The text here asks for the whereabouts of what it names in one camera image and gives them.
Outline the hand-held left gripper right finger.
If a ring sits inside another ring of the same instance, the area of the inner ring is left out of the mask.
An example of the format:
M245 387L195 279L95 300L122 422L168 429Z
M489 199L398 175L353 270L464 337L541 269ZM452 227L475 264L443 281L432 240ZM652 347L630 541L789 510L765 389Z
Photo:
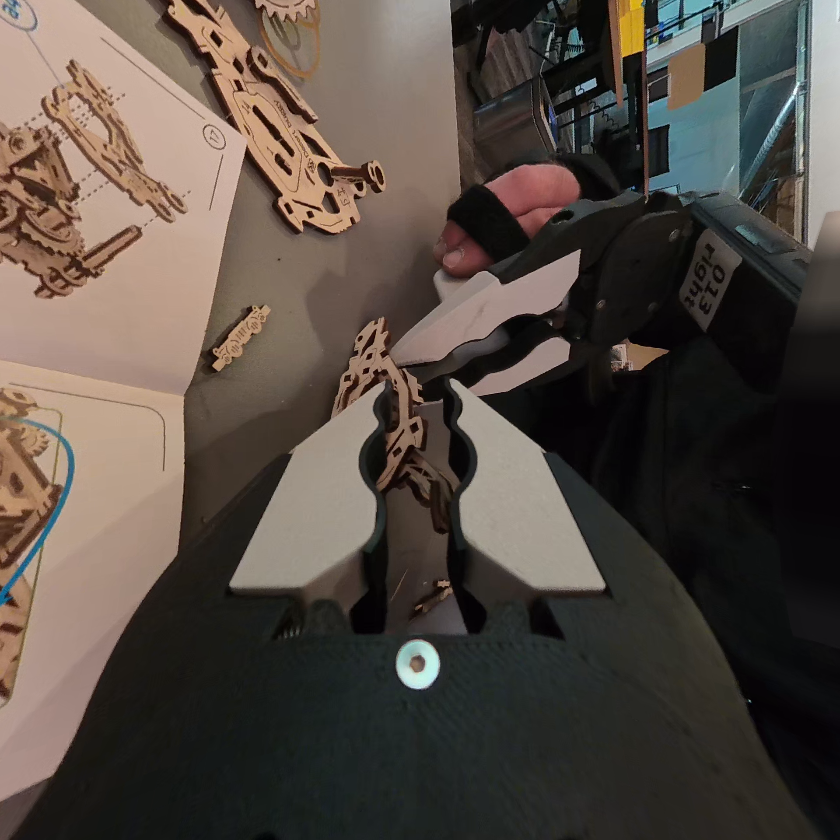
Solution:
M531 618L556 601L606 598L606 580L566 500L560 461L456 379L444 381L448 580L465 634L498 607Z

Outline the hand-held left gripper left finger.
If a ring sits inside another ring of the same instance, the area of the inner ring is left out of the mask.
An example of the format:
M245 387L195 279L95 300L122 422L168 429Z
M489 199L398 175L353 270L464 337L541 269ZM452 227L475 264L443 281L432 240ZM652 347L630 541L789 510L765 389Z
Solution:
M374 385L293 449L229 582L233 594L331 601L356 632L384 631L386 505L377 481L392 396L391 383Z

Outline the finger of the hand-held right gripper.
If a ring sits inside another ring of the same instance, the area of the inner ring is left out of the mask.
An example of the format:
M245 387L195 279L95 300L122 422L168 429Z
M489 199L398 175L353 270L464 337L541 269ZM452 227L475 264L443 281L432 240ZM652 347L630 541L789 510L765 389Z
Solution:
M440 303L392 346L391 357L403 367L436 363L510 319L552 312L577 280L580 263L581 252L574 251L507 283L489 270L463 280L438 269L433 283Z
M449 376L476 396L515 390L565 364L571 344L557 331L495 331L460 345L443 360L417 366L424 397L440 397Z

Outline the partly built wooden model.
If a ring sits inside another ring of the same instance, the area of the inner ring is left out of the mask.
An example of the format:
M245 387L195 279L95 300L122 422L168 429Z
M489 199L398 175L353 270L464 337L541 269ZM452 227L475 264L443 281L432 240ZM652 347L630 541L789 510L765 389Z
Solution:
M424 404L423 387L390 354L391 334L385 318L365 324L356 336L348 367L339 380L332 416L355 403L374 385L390 382L391 418L385 430L385 467L379 491L407 487L430 512L437 533L450 530L449 504L454 488L448 478L425 457L427 421L417 412Z

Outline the wooden model side plate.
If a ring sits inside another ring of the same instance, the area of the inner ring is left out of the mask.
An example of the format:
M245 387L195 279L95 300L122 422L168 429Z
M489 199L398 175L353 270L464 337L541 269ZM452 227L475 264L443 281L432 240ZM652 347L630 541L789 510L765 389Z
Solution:
M315 111L223 6L173 1L167 15L208 64L217 97L288 226L297 233L310 226L337 235L359 223L357 200L385 190L382 165L345 164L318 131Z

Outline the person's right hand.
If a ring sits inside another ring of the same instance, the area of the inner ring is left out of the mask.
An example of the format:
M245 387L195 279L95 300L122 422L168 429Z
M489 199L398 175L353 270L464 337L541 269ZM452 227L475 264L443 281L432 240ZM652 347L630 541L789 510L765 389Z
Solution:
M524 164L468 189L450 207L434 258L450 276L472 277L535 237L581 198L574 174L559 164Z

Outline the brown cardboard panel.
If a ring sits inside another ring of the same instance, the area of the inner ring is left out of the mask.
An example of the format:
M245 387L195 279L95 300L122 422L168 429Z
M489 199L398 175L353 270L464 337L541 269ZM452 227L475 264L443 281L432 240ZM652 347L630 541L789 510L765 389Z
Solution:
M705 88L706 45L695 44L673 55L668 62L667 110L696 102Z

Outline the small wooden track strip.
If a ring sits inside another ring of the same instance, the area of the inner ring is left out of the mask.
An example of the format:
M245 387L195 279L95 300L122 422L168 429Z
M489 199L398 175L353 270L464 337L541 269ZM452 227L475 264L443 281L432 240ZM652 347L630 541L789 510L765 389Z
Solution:
M248 341L261 332L269 315L268 305L252 306L246 315L231 328L224 341L212 348L211 370L220 372L235 359L241 357L244 347Z

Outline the grey metal bin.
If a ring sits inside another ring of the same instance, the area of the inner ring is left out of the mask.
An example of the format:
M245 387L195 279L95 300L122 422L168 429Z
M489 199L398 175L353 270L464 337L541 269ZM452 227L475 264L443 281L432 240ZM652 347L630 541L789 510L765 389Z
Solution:
M474 111L474 142L493 168L532 154L557 151L553 105L544 79L535 76Z

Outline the open instruction booklet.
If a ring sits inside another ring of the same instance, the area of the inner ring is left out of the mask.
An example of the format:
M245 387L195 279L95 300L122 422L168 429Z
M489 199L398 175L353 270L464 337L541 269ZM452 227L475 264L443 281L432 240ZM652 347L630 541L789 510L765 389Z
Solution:
M2 797L174 558L245 143L78 2L2 2Z

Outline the yellow rubber band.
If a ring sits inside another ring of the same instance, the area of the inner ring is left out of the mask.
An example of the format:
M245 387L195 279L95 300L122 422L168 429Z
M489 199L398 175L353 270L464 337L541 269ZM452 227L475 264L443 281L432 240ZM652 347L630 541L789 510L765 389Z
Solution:
M259 32L266 53L288 75L306 80L319 68L321 57L320 7L310 7L306 16L295 18L259 10Z

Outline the wooden gear assembly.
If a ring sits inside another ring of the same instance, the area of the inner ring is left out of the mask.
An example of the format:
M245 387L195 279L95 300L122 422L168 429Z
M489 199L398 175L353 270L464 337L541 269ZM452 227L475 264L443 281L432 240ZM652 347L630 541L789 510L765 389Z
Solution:
M254 1L255 7L281 22L315 20L319 13L318 1Z

